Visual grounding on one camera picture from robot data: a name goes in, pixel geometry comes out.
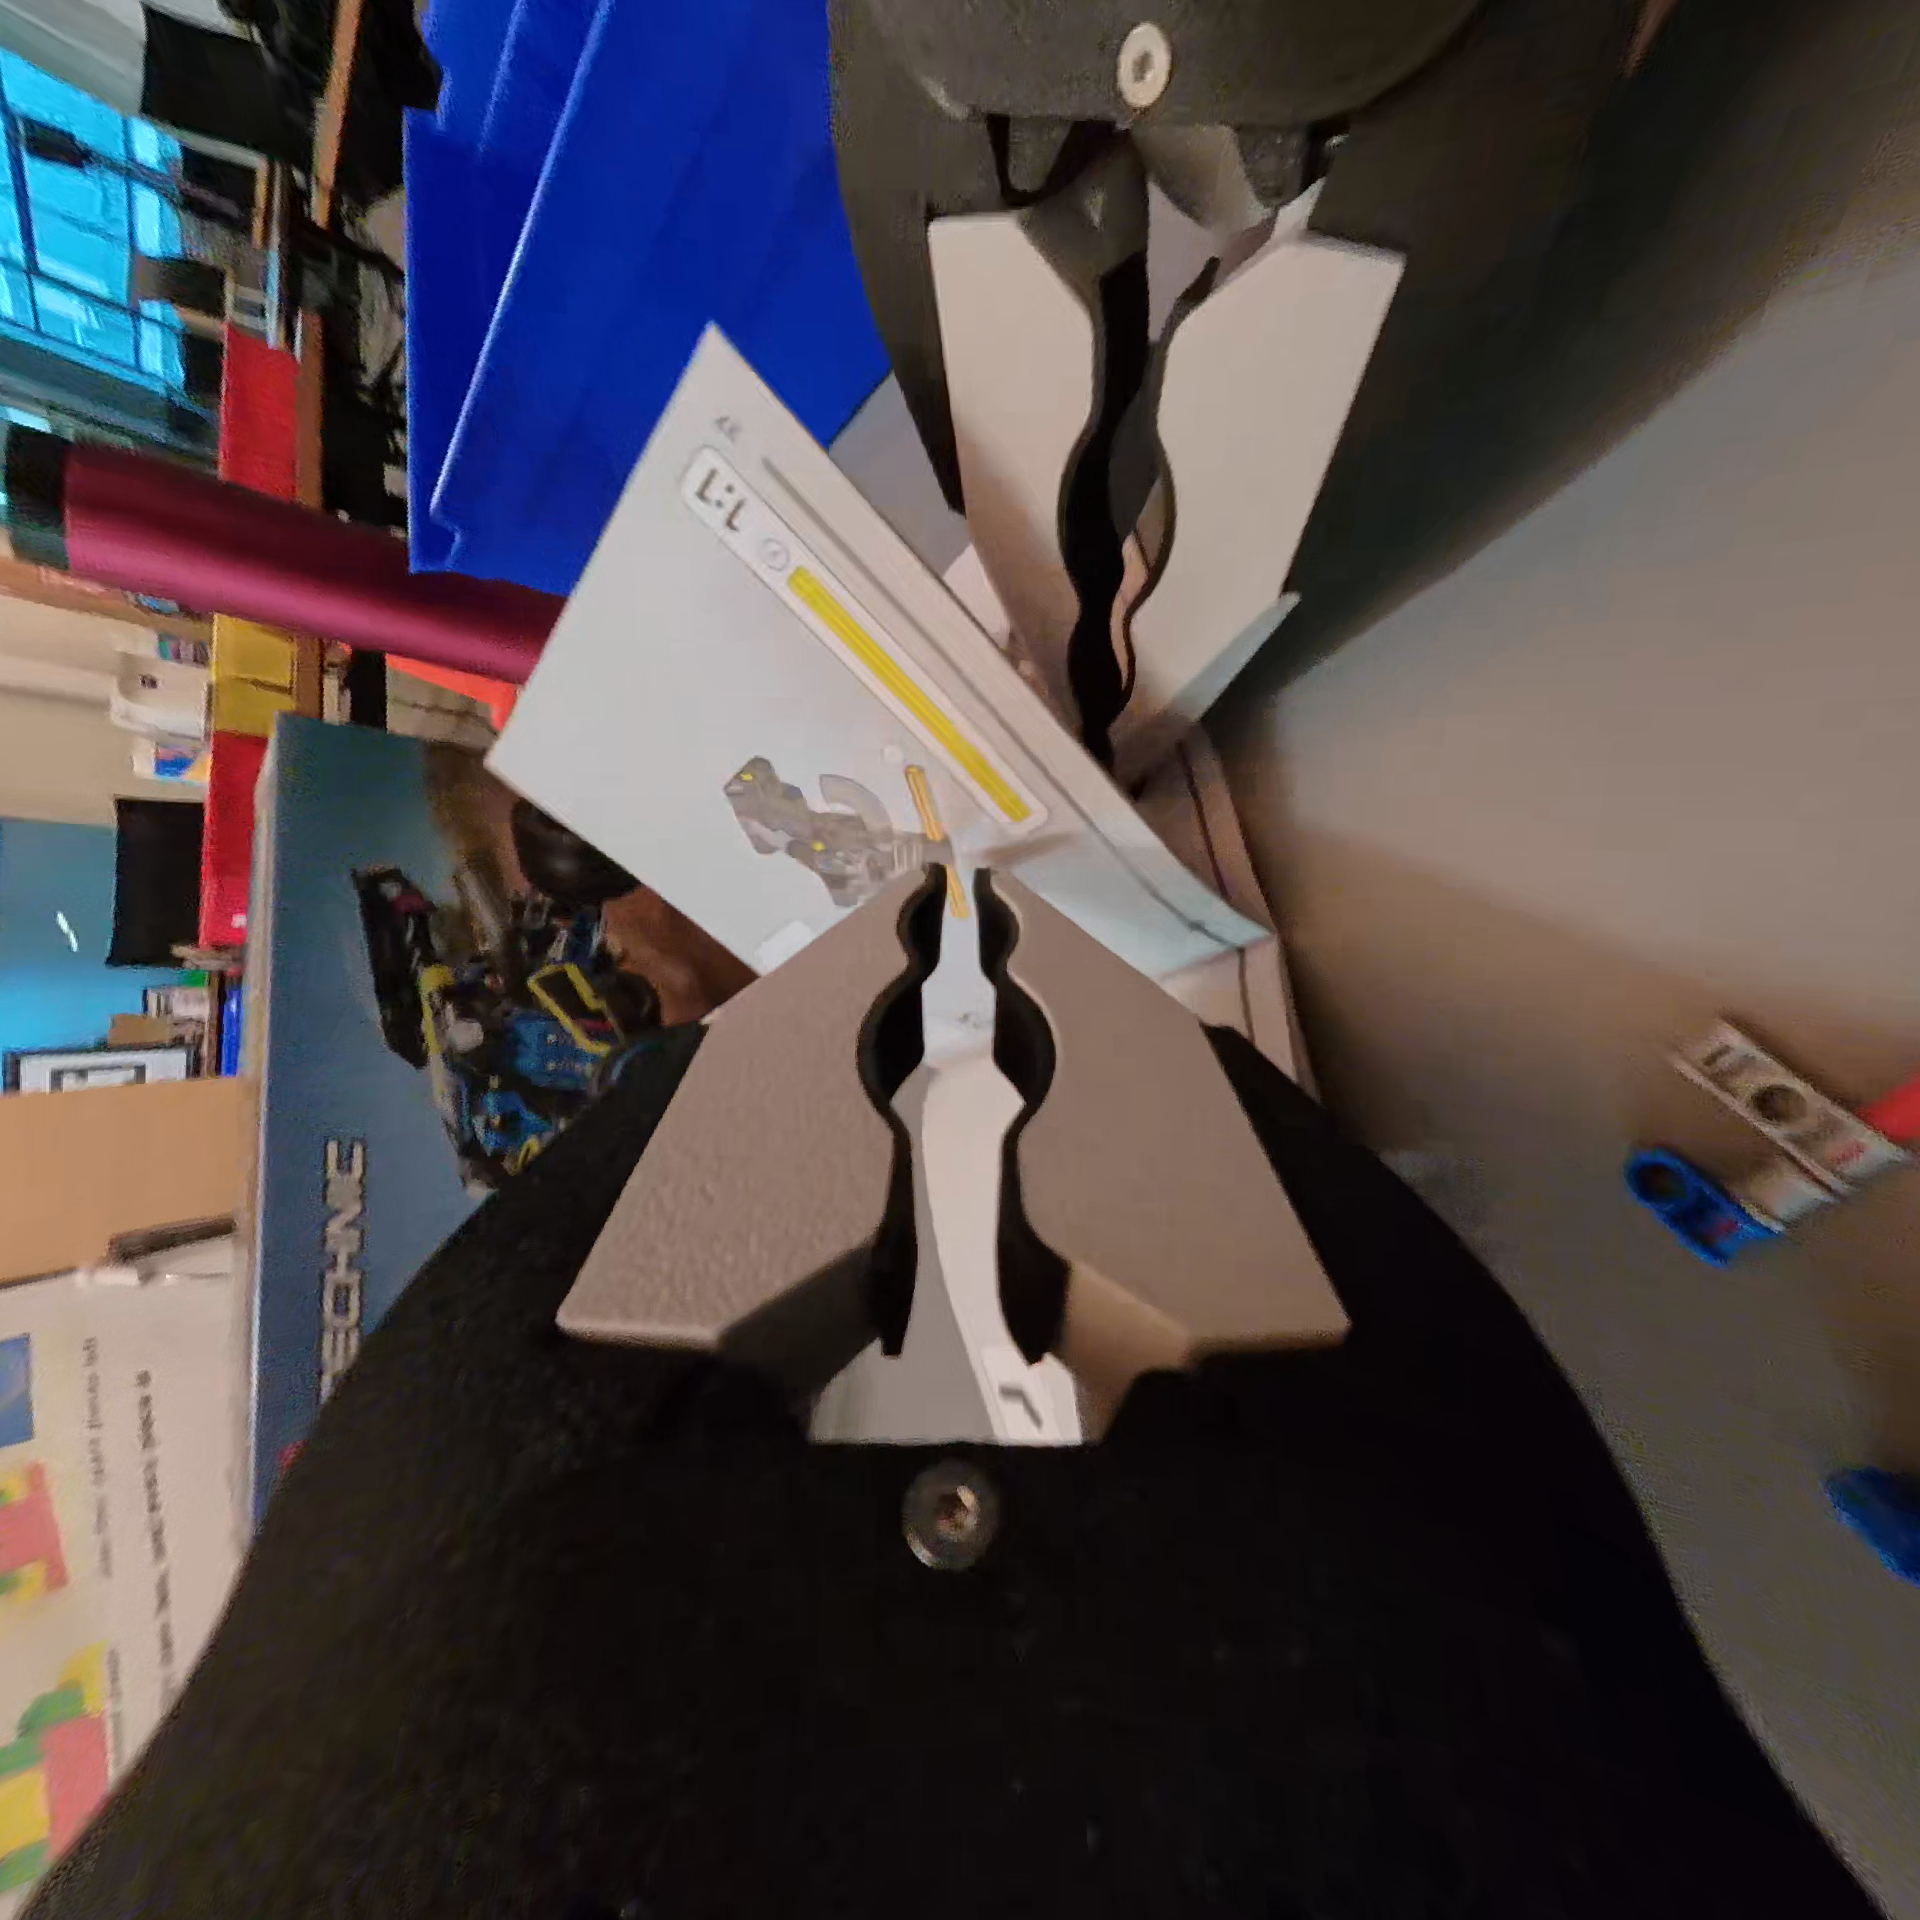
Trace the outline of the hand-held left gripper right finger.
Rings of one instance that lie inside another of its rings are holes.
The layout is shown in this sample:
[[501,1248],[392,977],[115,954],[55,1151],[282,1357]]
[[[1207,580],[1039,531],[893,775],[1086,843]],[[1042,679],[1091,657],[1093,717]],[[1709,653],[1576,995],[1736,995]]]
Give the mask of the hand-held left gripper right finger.
[[1214,1032],[1011,875],[975,875],[999,1147],[999,1309],[1096,1404],[1215,1357],[1320,1352],[1354,1321]]

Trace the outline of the blue plastic storage bin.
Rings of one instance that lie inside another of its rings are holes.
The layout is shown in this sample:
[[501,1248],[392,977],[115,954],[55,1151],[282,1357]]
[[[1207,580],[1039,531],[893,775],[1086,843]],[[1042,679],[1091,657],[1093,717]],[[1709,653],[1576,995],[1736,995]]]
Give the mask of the blue plastic storage bin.
[[567,595],[709,325],[819,444],[888,378],[823,3],[437,3],[403,117],[415,571]]

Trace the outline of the lego instruction booklet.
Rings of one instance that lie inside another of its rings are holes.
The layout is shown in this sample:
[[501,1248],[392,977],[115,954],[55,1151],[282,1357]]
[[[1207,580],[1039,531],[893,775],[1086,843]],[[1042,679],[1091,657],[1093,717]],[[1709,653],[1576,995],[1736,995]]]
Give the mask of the lego instruction booklet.
[[835,1376],[835,1439],[1070,1444],[1096,1405],[999,1307],[1000,1138],[975,875],[1011,875],[1214,1032],[1294,1072],[1280,939],[1204,733],[1143,803],[709,330],[492,757],[751,965],[755,984],[888,880],[948,868],[914,1137],[919,1279],[898,1356]]

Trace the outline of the red storage bin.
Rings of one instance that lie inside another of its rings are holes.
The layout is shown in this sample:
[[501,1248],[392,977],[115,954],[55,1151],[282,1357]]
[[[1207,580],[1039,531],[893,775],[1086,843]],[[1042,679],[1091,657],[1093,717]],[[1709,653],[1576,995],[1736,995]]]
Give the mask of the red storage bin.
[[[219,477],[296,501],[296,360],[229,328],[219,407]],[[199,852],[199,947],[238,948],[248,936],[255,780],[269,738],[206,736]]]

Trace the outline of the partly built lego buggy model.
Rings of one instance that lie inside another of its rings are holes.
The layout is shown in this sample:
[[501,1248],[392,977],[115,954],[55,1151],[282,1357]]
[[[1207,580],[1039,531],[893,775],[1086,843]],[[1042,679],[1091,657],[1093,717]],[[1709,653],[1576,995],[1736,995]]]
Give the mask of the partly built lego buggy model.
[[1822,1481],[1822,1492],[1886,1573],[1917,1586],[1917,1473],[1845,1467]]

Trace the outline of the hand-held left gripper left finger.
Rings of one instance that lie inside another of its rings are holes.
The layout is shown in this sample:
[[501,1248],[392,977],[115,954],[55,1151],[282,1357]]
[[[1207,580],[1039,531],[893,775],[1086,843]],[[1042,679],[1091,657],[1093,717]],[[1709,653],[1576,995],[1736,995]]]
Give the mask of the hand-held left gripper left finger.
[[567,1338],[707,1353],[781,1389],[898,1356],[922,1269],[914,1137],[948,868],[888,880],[709,1023],[559,1306]]

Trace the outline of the white printed instruction poster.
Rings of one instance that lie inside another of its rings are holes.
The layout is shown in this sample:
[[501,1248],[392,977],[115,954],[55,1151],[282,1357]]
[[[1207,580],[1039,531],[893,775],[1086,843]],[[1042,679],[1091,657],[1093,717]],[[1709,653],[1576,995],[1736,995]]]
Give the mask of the white printed instruction poster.
[[242,1546],[232,1240],[5,1284],[3,1911],[174,1707]]

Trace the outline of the yellow storage bins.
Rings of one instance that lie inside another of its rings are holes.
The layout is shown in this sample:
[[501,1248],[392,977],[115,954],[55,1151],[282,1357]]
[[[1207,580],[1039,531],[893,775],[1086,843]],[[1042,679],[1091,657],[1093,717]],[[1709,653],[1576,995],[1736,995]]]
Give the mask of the yellow storage bins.
[[208,647],[208,732],[269,738],[285,713],[328,717],[325,642],[239,615],[215,615]]

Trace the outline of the cardboard poster backing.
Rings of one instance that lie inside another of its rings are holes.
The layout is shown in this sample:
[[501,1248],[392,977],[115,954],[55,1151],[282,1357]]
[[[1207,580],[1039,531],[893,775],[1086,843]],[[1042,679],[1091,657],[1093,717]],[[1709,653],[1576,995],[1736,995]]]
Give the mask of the cardboard poster backing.
[[238,1218],[255,1177],[244,1077],[3,1098],[3,1283],[102,1265],[131,1234]]

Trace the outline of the maroon drinking bottle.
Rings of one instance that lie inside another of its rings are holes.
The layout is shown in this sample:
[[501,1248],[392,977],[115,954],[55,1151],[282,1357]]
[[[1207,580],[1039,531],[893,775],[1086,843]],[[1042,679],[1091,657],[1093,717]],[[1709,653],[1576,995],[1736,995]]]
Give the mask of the maroon drinking bottle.
[[146,452],[20,424],[3,450],[16,559],[85,586],[515,685],[564,611],[515,584],[414,571],[391,536]]

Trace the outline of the red lego axle with connectors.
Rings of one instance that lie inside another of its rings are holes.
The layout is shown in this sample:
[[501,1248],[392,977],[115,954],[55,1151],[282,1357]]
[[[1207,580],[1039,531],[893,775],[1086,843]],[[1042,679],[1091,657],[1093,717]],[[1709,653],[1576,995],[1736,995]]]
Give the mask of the red lego axle with connectors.
[[1915,1167],[1915,1072],[1848,1106],[1725,1020],[1671,1048],[1667,1064],[1756,1151],[1723,1177],[1662,1143],[1623,1162],[1627,1195],[1704,1266],[1728,1269]]

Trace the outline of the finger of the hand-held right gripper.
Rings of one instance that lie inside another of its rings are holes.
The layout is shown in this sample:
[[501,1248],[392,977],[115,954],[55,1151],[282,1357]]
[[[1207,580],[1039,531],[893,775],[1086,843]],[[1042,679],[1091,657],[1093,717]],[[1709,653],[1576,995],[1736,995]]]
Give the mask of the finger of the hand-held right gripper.
[[1280,224],[1159,352],[1126,608],[1120,777],[1148,777],[1261,651],[1405,259]]
[[972,549],[1024,676],[1083,736],[1066,497],[1096,415],[1108,250],[1083,209],[1021,209],[932,221],[927,263]]

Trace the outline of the lego set box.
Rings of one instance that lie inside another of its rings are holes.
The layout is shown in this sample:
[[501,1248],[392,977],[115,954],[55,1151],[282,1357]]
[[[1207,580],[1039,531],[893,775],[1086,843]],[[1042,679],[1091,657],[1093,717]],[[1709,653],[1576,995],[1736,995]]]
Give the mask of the lego set box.
[[478,753],[279,720],[253,803],[242,1515],[419,1266],[747,969]]

